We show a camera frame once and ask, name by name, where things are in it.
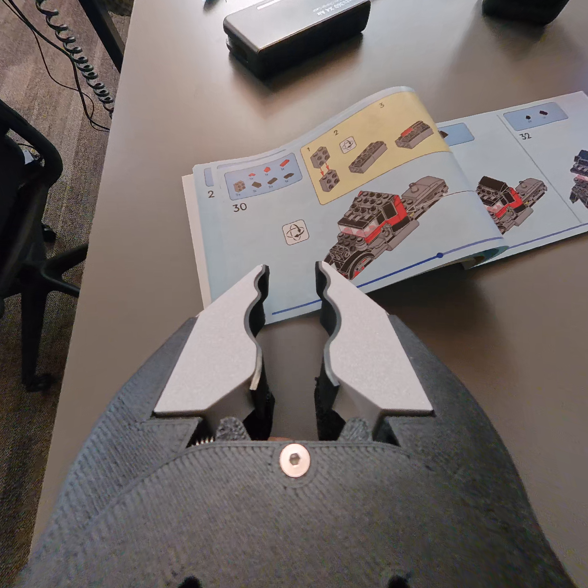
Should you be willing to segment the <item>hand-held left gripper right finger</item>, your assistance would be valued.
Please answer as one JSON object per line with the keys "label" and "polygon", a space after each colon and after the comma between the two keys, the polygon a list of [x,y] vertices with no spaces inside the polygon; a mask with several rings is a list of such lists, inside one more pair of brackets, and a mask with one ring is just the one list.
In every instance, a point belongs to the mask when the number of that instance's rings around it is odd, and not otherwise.
{"label": "hand-held left gripper right finger", "polygon": [[376,437],[386,416],[431,415],[386,311],[326,262],[316,263],[315,275],[320,324],[328,334],[315,387],[319,439],[337,439],[353,417]]}

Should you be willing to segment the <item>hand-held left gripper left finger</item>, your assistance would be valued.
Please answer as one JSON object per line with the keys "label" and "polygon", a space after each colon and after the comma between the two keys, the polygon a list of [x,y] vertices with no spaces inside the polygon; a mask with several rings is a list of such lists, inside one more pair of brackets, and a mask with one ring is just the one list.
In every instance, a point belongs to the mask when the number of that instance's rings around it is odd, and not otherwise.
{"label": "hand-held left gripper left finger", "polygon": [[204,417],[212,429],[233,416],[249,433],[270,433],[275,400],[255,338],[268,283],[269,267],[256,266],[198,315],[155,415]]}

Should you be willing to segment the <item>brick toy instruction booklet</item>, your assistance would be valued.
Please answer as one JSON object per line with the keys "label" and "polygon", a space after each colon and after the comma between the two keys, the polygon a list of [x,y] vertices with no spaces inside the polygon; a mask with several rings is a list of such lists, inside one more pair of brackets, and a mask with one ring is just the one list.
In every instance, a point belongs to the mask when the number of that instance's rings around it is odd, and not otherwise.
{"label": "brick toy instruction booklet", "polygon": [[370,292],[586,232],[587,96],[436,125],[413,90],[389,88],[184,181],[204,305],[266,264],[272,323],[318,309],[316,261]]}

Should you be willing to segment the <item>grey desk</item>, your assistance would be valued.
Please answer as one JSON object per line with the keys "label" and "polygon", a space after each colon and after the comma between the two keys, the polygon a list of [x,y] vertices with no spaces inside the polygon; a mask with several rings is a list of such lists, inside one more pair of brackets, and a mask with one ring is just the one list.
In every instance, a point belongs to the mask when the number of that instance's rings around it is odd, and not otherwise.
{"label": "grey desk", "polygon": [[[477,1],[375,1],[354,38],[266,83],[229,56],[243,1],[136,1],[32,544],[114,393],[202,308],[181,177],[409,86],[435,122],[587,91],[587,1],[545,29]],[[371,296],[465,384],[587,587],[587,235]]]}

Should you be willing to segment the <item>black desk leg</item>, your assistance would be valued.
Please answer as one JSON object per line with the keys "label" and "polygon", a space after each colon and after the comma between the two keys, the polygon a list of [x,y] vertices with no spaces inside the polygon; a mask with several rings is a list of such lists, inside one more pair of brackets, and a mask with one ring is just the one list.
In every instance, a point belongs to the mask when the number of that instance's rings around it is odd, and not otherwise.
{"label": "black desk leg", "polygon": [[125,43],[107,9],[108,1],[78,1],[106,49],[115,68],[121,72]]}

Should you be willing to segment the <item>black office chair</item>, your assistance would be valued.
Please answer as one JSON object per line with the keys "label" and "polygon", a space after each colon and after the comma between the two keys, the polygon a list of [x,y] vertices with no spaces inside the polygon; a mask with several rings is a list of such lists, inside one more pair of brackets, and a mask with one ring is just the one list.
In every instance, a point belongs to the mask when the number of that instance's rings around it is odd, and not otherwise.
{"label": "black office chair", "polygon": [[47,257],[55,233],[42,224],[48,190],[62,174],[59,152],[17,111],[1,102],[1,314],[4,300],[21,295],[22,383],[44,392],[53,378],[36,374],[47,296],[73,297],[79,288],[63,274],[86,259],[88,244]]}

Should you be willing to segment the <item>black rectangular power box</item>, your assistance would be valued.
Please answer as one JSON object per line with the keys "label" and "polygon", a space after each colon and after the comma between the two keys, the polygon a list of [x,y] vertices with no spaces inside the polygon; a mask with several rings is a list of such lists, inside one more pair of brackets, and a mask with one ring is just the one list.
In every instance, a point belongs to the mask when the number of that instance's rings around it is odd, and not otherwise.
{"label": "black rectangular power box", "polygon": [[223,22],[230,53],[266,79],[361,33],[371,1],[262,1]]}

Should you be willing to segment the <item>dark round object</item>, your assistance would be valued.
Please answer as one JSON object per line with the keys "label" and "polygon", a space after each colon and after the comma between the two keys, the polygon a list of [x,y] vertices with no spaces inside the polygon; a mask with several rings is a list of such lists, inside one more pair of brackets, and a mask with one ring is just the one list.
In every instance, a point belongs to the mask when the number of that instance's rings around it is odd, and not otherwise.
{"label": "dark round object", "polygon": [[545,26],[553,22],[568,1],[482,1],[484,15],[506,21]]}

